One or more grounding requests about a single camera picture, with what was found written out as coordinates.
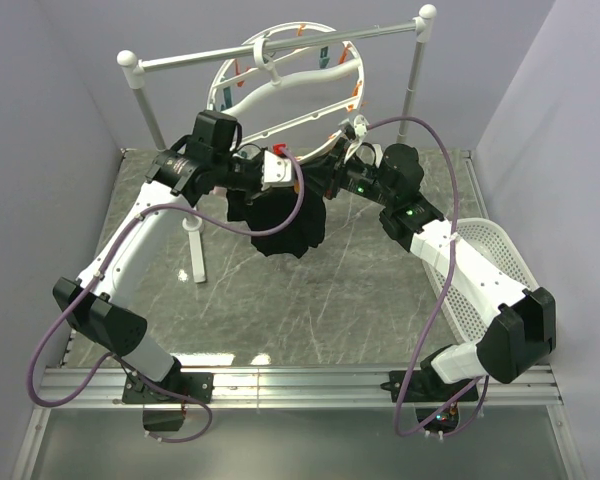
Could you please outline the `white round clip hanger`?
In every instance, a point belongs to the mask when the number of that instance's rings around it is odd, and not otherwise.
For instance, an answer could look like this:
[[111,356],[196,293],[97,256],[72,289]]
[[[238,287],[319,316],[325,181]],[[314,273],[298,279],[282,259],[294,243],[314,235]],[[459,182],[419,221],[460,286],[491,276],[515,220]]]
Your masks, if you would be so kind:
[[316,141],[303,138],[297,158],[308,163],[331,149],[342,129],[340,122],[355,116],[363,105],[365,70],[351,41],[319,47],[293,47],[224,61],[206,100],[209,110],[223,111],[245,127],[245,143],[290,143],[318,121],[333,132]]

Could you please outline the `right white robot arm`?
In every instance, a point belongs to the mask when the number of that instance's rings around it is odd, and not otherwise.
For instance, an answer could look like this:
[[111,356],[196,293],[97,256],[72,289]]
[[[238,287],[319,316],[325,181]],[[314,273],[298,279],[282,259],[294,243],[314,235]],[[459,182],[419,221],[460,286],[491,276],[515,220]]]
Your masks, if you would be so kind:
[[303,164],[306,188],[326,199],[347,190],[381,205],[387,236],[444,275],[486,328],[476,340],[426,357],[406,384],[407,400],[447,400],[476,377],[509,384],[547,357],[556,346],[553,295],[509,277],[453,230],[420,191],[424,169],[417,150],[393,144],[372,164],[347,150],[339,140]]

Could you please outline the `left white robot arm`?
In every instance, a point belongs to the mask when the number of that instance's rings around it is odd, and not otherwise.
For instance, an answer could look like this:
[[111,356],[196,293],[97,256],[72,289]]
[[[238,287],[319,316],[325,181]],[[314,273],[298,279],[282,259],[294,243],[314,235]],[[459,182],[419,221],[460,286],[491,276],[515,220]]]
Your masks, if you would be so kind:
[[62,278],[53,290],[63,319],[135,370],[160,402],[184,392],[181,364],[129,305],[161,242],[185,218],[200,217],[196,204],[217,187],[259,192],[268,185],[304,185],[300,164],[286,148],[244,159],[237,153],[241,139],[236,118],[199,113],[192,132],[152,161],[133,207],[100,254],[77,279]]

